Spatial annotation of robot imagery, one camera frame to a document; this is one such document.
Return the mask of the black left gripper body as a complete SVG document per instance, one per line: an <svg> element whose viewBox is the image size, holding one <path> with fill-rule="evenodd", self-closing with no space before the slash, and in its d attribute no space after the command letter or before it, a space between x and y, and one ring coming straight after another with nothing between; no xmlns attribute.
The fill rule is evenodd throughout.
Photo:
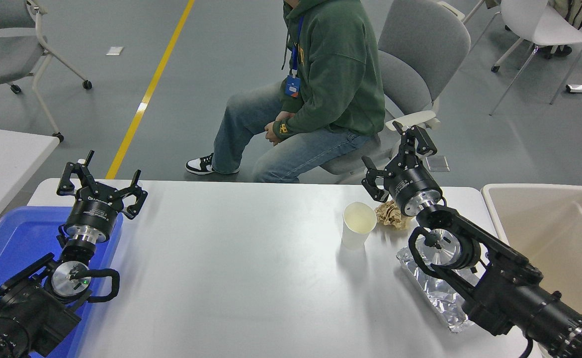
<svg viewBox="0 0 582 358"><path fill-rule="evenodd" d="M118 211L104 201L87 200L75 202L65 223L65 232L75 234L82 227L90 227L99 232L98 238L110 238L113 233Z"/></svg>

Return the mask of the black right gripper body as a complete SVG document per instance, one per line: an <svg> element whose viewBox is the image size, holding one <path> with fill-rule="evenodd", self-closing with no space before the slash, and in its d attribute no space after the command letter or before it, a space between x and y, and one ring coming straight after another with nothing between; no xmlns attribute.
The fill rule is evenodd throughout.
<svg viewBox="0 0 582 358"><path fill-rule="evenodd" d="M438 204L443 192L423 165L411 169L398 168L386 177L386 190L401 213L419 213Z"/></svg>

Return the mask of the person's left hand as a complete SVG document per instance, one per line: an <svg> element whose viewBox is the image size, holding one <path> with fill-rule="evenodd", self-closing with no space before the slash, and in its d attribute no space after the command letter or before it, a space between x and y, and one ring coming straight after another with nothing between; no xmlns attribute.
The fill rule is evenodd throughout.
<svg viewBox="0 0 582 358"><path fill-rule="evenodd" d="M279 136L277 136L277 134L276 134L276 131L274 128L275 124L277 124L277 121L270 122L264 127L265 138L273 146L277 146L277 145L279 145L279 143L282 142L282 139L279 138Z"/></svg>

